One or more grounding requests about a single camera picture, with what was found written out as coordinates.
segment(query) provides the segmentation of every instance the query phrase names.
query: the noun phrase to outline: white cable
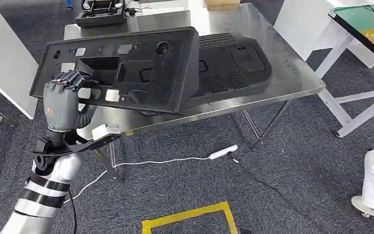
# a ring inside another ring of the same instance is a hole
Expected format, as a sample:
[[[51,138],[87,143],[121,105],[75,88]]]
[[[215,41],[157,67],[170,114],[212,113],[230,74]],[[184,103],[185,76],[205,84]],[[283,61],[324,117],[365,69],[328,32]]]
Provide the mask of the white cable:
[[[183,161],[183,160],[189,160],[189,159],[197,159],[197,160],[207,160],[207,159],[210,159],[210,157],[206,157],[206,158],[201,158],[201,157],[188,157],[188,158],[179,158],[179,159],[172,159],[172,160],[168,160],[168,161],[162,161],[162,162],[155,162],[155,161],[146,161],[146,162],[125,162],[125,163],[119,163],[115,166],[113,166],[113,168],[116,168],[118,166],[121,166],[121,165],[141,165],[141,164],[146,164],[146,163],[156,163],[156,164],[161,164],[161,163],[167,163],[167,162],[174,162],[174,161]],[[92,184],[94,184],[95,182],[97,182],[105,173],[107,173],[107,171],[104,171],[103,173],[101,173],[97,179],[95,179],[93,182],[87,184],[84,186],[84,188],[81,189],[81,191],[79,191],[78,195],[74,196],[72,199],[75,200],[77,197],[79,197],[81,195],[81,193],[88,187],[90,187]],[[71,199],[68,199],[66,201],[64,201],[64,204],[71,201]]]

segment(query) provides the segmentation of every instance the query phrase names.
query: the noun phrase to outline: black band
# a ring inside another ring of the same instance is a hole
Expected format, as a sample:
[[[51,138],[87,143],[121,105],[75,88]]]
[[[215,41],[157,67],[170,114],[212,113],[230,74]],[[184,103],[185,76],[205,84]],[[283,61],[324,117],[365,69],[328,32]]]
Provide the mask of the black band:
[[[42,187],[45,187],[47,189],[67,192],[70,189],[70,184],[64,184],[64,183],[58,183],[55,181],[47,180],[43,177],[38,176],[37,174],[31,172],[29,175],[29,180],[34,182],[35,184],[38,184]]]
[[[22,189],[19,198],[55,208],[61,208],[65,200],[65,196],[45,196],[29,189]]]

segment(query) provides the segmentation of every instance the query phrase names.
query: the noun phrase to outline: white panel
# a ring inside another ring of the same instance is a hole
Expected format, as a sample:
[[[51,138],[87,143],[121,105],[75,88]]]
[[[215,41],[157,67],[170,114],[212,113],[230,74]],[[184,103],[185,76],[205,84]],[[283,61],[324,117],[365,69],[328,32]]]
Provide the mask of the white panel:
[[[0,92],[33,119],[37,98],[29,96],[38,64],[0,15]]]
[[[326,0],[285,0],[275,29],[307,60],[331,20],[328,14],[332,9]]]

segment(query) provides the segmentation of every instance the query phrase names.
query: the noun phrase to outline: silver robot arm segment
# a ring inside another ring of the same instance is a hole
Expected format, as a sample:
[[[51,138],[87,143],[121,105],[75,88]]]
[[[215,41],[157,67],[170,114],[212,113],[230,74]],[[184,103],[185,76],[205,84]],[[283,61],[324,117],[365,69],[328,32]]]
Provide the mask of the silver robot arm segment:
[[[59,157],[52,172],[40,173],[34,162],[31,175],[20,192],[8,222],[1,234],[49,234],[61,210],[69,187],[79,172],[77,154]]]

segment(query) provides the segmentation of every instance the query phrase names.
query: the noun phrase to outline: gray carpet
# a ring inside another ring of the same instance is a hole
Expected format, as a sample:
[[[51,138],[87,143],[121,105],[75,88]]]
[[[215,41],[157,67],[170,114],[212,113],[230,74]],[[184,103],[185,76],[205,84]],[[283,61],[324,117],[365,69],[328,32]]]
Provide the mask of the gray carpet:
[[[282,4],[282,0],[249,2],[272,23]],[[0,12],[37,60],[46,42],[62,39],[63,26],[73,22],[78,9],[78,1],[74,11],[68,12],[62,0],[0,0]],[[314,52],[308,63],[316,69],[328,52]],[[335,96],[373,90],[374,68],[366,68],[344,52],[324,80]],[[373,101],[352,102],[346,108],[355,116]],[[265,128],[281,104],[249,110],[250,115],[258,127]],[[1,229],[31,168],[26,151],[46,133],[46,123],[41,103],[34,121],[23,117],[2,95],[0,110],[16,122],[12,128],[0,128]],[[123,185],[106,175],[76,200],[78,233],[139,234],[143,220],[227,201],[236,225],[254,234],[374,234],[374,218],[363,218],[350,204],[350,198],[361,193],[364,154],[374,148],[374,118],[344,139],[333,136],[338,128],[336,119],[313,96],[296,100],[257,152],[251,150],[256,138],[241,113],[123,137],[116,144],[119,162],[205,157],[237,144],[235,157],[291,204],[227,157],[125,166],[120,168]],[[82,156],[73,194],[103,171],[90,155]],[[53,233],[72,230],[73,213],[67,204]],[[223,213],[216,212],[154,228],[153,233],[229,232]]]

